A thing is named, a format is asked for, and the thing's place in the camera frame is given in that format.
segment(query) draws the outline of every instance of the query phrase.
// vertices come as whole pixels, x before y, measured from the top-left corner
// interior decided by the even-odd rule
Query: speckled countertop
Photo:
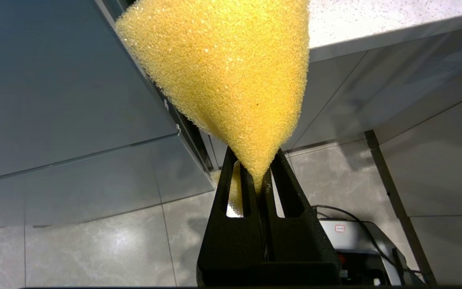
[[[462,29],[462,0],[310,0],[310,61]]]

